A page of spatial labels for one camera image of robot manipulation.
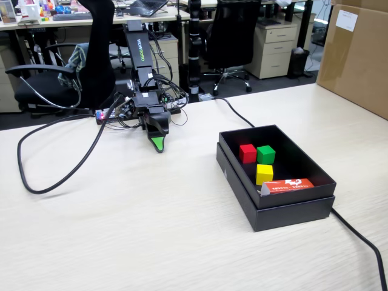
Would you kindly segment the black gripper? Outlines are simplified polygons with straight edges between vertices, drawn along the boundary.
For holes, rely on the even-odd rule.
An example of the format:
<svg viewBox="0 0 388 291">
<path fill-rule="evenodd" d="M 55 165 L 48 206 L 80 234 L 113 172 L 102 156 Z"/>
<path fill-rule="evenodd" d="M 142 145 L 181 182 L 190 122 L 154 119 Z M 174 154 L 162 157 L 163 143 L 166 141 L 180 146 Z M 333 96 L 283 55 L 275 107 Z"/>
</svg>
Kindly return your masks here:
<svg viewBox="0 0 388 291">
<path fill-rule="evenodd" d="M 134 118 L 145 117 L 145 129 L 148 140 L 158 153 L 164 151 L 164 139 L 169 133 L 171 114 L 165 111 L 158 99 L 157 92 L 135 93 L 133 97 Z"/>
</svg>

